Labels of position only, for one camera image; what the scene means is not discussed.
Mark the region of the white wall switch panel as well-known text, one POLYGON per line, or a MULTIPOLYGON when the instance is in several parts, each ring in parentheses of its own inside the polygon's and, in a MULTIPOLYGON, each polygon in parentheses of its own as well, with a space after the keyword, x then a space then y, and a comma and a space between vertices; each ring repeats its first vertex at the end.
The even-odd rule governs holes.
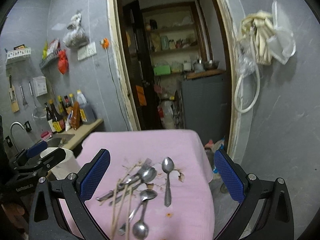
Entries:
POLYGON ((96 44, 95 42, 92 42, 78 49, 77 58, 78 58, 78 61, 82 61, 96 54, 97 54, 96 44))

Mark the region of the red plastic bag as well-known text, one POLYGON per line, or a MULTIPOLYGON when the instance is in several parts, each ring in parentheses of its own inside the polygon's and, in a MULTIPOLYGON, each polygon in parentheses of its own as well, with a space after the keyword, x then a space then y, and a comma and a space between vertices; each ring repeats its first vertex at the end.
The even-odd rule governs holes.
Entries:
POLYGON ((66 55, 66 51, 62 50, 58 53, 58 70, 59 72, 64 75, 67 73, 68 70, 68 59, 67 59, 67 55, 66 55))

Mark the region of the steel fork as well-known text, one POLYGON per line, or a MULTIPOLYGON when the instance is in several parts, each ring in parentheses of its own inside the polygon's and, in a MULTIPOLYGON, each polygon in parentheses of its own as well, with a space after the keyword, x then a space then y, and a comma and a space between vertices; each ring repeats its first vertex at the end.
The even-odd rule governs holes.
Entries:
MULTIPOLYGON (((144 161, 143 165, 140 167, 140 169, 139 169, 134 175, 131 175, 130 177, 126 178, 126 179, 122 182, 122 184, 128 183, 128 182, 131 181, 131 180, 133 180, 134 183, 140 181, 140 178, 141 178, 142 174, 143 174, 146 170, 148 170, 149 168, 151 168, 151 163, 152 163, 152 160, 149 159, 149 158, 147 158, 147 159, 144 161)), ((114 190, 111 190, 111 191, 109 191, 108 193, 105 193, 104 195, 102 195, 102 196, 100 196, 100 197, 96 197, 95 199, 96 199, 97 201, 99 201, 99 202, 102 202, 103 200, 106 200, 106 199, 112 197, 113 194, 114 194, 113 191, 114 191, 114 190)))

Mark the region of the steel spoon apart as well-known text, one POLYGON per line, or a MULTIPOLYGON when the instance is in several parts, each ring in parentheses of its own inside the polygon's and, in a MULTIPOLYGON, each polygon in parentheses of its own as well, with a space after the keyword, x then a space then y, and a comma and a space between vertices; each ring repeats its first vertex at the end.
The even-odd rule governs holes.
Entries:
POLYGON ((167 175, 164 205, 169 207, 171 205, 171 188, 170 188, 170 173, 174 170, 174 162, 170 157, 164 158, 162 161, 162 170, 167 175))

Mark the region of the wooden shelf unit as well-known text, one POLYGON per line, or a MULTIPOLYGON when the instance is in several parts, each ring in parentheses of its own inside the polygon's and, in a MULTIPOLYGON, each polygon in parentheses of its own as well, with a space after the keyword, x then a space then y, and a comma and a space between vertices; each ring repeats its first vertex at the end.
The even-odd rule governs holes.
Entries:
POLYGON ((169 64, 171 74, 194 70, 209 51, 204 20, 196 2, 156 5, 142 10, 153 68, 169 64))

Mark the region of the clear hanging plastic bag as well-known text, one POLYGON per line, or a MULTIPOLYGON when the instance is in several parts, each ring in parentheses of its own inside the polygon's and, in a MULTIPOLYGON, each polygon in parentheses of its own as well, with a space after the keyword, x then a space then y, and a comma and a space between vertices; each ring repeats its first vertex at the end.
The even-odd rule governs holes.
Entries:
POLYGON ((272 57, 285 65, 296 52, 296 42, 289 18, 277 0, 272 3, 272 17, 274 34, 267 39, 267 45, 272 57))

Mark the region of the large dark vinegar jug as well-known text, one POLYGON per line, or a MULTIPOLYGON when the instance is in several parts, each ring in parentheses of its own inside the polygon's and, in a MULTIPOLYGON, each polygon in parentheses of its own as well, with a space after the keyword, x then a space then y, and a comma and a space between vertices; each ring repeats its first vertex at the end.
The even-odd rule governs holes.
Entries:
POLYGON ((96 121, 91 105, 87 102, 81 90, 77 90, 76 100, 80 107, 80 116, 84 124, 91 124, 96 121))

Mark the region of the steel spoon pile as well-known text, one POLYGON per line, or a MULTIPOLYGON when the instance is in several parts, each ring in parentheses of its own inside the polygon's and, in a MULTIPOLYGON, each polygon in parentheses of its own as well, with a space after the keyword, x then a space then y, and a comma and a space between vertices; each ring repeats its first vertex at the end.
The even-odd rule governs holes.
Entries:
MULTIPOLYGON (((148 170, 146 170, 146 171, 142 174, 142 176, 141 176, 141 178, 140 178, 140 182, 139 182, 138 184, 136 184, 136 185, 132 188, 132 191, 135 191, 136 189, 138 189, 138 188, 140 187, 140 185, 142 185, 142 184, 147 184, 147 183, 151 182, 152 180, 155 179, 156 176, 157 176, 157 171, 156 171, 156 169, 155 169, 154 167, 149 168, 148 170)), ((134 181, 131 180, 131 181, 129 181, 128 183, 120 184, 120 185, 118 186, 118 192, 119 192, 119 191, 122 191, 126 185, 130 186, 130 185, 132 185, 133 183, 134 183, 134 181)))

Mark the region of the steel bowl on cabinet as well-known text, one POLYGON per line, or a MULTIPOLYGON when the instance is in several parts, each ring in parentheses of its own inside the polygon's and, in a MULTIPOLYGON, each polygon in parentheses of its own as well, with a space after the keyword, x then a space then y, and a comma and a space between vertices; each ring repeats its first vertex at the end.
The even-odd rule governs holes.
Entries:
POLYGON ((220 61, 209 60, 203 63, 203 67, 205 70, 214 70, 219 67, 220 61))

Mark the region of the wooden chopstick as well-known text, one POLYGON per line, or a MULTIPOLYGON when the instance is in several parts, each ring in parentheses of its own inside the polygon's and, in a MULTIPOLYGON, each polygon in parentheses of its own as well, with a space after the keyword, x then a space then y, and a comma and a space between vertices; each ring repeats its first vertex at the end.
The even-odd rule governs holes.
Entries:
POLYGON ((118 225, 118 220, 119 220, 119 217, 120 217, 120 214, 121 214, 121 210, 123 208, 123 204, 124 204, 124 199, 125 199, 125 196, 126 196, 126 193, 127 193, 127 190, 128 190, 128 185, 125 185, 124 187, 124 190, 123 190, 123 194, 121 195, 121 199, 120 199, 120 206, 119 206, 119 209, 116 210, 116 205, 114 204, 113 207, 114 207, 114 211, 113 211, 113 217, 112 217, 112 231, 111 231, 111 239, 114 239, 115 235, 116 235, 116 228, 117 228, 117 225, 118 225))
POLYGON ((131 199, 132 199, 132 186, 129 187, 129 198, 127 206, 127 218, 126 218, 126 229, 125 229, 125 240, 129 240, 129 229, 130 229, 130 213, 131 213, 131 199))
POLYGON ((116 197, 118 194, 118 185, 120 183, 122 183, 129 175, 130 173, 133 171, 133 169, 135 168, 135 165, 131 166, 128 170, 126 175, 122 178, 122 179, 118 179, 117 183, 116 183, 116 187, 114 189, 114 194, 112 197, 112 224, 111 224, 111 239, 114 239, 114 235, 115 235, 115 228, 116 228, 116 216, 117 216, 117 212, 116 212, 116 197))

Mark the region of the hanging bag of dried goods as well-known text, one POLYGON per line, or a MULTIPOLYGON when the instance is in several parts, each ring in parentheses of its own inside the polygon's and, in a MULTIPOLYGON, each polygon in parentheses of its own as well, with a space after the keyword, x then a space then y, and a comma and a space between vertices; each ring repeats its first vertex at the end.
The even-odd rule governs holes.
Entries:
POLYGON ((71 17, 71 21, 67 25, 67 33, 63 37, 62 41, 64 45, 69 49, 80 48, 89 43, 89 38, 86 35, 84 28, 81 26, 82 14, 77 11, 71 17))

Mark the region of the chrome faucet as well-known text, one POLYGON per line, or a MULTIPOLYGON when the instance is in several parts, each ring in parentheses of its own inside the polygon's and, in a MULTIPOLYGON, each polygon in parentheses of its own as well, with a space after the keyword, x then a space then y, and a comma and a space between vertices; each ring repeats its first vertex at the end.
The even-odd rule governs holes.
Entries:
POLYGON ((17 146, 17 135, 20 134, 20 132, 17 131, 17 129, 20 129, 21 131, 24 131, 24 126, 22 123, 20 123, 19 121, 15 121, 13 122, 11 125, 10 125, 10 136, 11 136, 11 139, 12 139, 12 144, 15 148, 15 150, 17 152, 19 152, 19 148, 17 146))

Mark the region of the grey cabinet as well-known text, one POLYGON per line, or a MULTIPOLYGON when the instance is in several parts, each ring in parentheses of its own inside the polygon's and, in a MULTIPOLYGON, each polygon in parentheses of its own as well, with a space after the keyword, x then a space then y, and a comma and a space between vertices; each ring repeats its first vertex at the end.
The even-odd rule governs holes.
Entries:
POLYGON ((205 145, 228 131, 226 74, 185 80, 181 86, 184 127, 195 131, 205 145))

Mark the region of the steel kitchen sink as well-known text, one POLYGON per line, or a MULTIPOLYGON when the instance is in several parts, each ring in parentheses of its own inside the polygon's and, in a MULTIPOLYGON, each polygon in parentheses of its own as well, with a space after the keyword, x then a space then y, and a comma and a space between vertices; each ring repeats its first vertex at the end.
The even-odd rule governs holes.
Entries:
POLYGON ((48 147, 62 147, 63 145, 67 144, 74 136, 74 134, 50 134, 37 141, 36 144, 45 141, 48 147))

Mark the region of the pink table cloth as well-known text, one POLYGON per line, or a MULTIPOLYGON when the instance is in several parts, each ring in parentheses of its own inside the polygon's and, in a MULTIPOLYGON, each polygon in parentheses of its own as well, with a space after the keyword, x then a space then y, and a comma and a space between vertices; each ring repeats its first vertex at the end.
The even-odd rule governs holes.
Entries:
MULTIPOLYGON (((95 132, 87 137, 77 158, 79 165, 90 162, 100 149, 107 149, 111 163, 94 197, 86 202, 96 222, 111 237, 112 204, 99 203, 95 198, 115 188, 127 170, 135 165, 135 174, 149 158, 157 171, 151 188, 157 197, 149 201, 145 222, 149 226, 148 239, 212 239, 214 233, 214 206, 209 188, 213 173, 204 146, 198 134, 186 129, 163 129, 140 132, 95 132), (162 161, 170 157, 174 170, 170 173, 171 205, 164 205, 167 175, 162 161)), ((139 204, 139 194, 145 185, 133 193, 131 211, 139 204)), ((128 196, 118 220, 127 218, 128 196)))

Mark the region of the wine bottle white label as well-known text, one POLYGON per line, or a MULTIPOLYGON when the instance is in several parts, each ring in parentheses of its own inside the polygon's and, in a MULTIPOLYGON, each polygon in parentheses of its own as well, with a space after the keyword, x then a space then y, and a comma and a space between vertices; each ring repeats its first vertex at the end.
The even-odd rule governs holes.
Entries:
POLYGON ((45 103, 45 107, 46 107, 46 119, 47 119, 48 125, 49 125, 49 127, 51 129, 51 132, 53 134, 55 134, 56 133, 56 129, 55 129, 54 125, 53 125, 53 117, 52 117, 51 110, 50 110, 50 108, 49 108, 47 103, 45 103))

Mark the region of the brown snack packet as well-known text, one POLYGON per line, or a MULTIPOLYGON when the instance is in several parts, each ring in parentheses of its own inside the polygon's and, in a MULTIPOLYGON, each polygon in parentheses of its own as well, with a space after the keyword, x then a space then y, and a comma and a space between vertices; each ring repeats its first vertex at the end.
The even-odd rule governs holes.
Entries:
POLYGON ((74 130, 77 130, 80 127, 80 105, 76 101, 73 105, 73 111, 72 111, 72 119, 71 119, 71 126, 74 130))

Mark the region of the green box on shelf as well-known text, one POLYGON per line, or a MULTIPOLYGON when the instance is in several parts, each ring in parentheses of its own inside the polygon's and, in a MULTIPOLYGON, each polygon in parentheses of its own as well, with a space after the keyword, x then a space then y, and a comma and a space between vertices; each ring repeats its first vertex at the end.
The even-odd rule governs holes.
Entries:
POLYGON ((154 67, 153 72, 155 76, 170 75, 171 68, 169 64, 165 64, 165 65, 154 67))

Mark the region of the white plastic utensil holder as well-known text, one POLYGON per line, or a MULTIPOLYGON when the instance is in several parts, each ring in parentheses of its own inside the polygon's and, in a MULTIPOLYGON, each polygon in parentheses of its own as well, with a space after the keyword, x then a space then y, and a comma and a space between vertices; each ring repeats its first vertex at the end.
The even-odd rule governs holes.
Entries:
POLYGON ((63 150, 66 153, 65 159, 49 171, 49 174, 53 174, 58 180, 65 179, 70 173, 78 173, 81 169, 73 151, 66 148, 63 150))

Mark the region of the dark soy sauce bottle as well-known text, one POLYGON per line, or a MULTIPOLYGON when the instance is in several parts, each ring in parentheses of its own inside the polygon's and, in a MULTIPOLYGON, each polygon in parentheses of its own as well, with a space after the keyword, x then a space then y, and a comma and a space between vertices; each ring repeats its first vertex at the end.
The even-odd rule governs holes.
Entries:
POLYGON ((57 112, 54 102, 52 99, 49 100, 49 104, 51 107, 51 111, 53 114, 53 126, 57 133, 61 133, 65 130, 65 122, 62 118, 62 116, 57 112))

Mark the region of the white wall basket shelf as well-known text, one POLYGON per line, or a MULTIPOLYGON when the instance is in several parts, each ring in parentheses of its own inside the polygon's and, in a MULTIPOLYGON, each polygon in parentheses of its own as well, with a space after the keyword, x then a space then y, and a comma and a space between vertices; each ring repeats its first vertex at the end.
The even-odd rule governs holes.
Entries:
POLYGON ((5 64, 9 65, 15 62, 24 61, 31 55, 31 48, 22 48, 6 52, 5 64))

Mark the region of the white wall box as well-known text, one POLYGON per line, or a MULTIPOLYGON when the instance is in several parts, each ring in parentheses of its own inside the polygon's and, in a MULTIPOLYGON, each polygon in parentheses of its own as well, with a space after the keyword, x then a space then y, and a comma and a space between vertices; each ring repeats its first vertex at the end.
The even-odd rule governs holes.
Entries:
POLYGON ((39 97, 48 93, 46 78, 44 76, 33 77, 35 96, 39 97))

